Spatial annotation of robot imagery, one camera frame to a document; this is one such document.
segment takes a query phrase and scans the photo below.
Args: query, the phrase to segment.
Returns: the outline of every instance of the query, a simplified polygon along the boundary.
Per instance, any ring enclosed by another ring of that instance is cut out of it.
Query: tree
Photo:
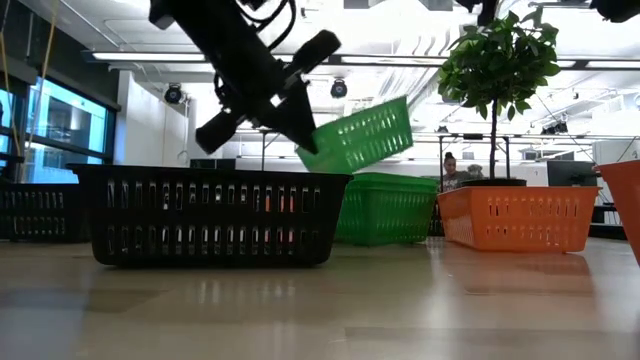
[[[495,178],[496,129],[503,109],[512,120],[516,112],[531,109],[527,100],[546,77],[560,72],[555,52],[558,29],[542,23],[542,8],[522,20],[509,12],[487,27],[465,26],[466,32],[450,47],[440,69],[438,93],[475,108],[485,120],[491,107],[489,177]],[[524,24],[531,21],[531,27]]]

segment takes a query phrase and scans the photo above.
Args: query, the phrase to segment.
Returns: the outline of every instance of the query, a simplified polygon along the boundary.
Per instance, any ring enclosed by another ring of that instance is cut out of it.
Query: computer monitor
[[[549,186],[598,186],[594,165],[589,161],[547,161]]]

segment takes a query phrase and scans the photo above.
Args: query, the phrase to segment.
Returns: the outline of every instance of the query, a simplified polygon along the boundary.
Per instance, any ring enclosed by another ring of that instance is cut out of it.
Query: wooden floor
[[[2,360],[640,359],[629,245],[338,247],[303,270],[118,270],[0,244]]]

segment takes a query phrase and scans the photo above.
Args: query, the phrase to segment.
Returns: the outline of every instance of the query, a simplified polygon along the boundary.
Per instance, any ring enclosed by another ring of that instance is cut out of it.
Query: green plastic basket
[[[438,182],[364,173],[347,185],[336,240],[353,245],[406,244],[427,237]]]
[[[353,174],[413,146],[407,98],[322,125],[313,138],[318,154],[296,150],[309,171]]]

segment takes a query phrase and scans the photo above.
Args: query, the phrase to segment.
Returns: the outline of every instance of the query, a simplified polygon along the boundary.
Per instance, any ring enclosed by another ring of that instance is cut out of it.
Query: black plastic basket
[[[0,239],[88,240],[80,187],[71,184],[0,184]]]
[[[317,265],[347,175],[72,165],[105,265]]]

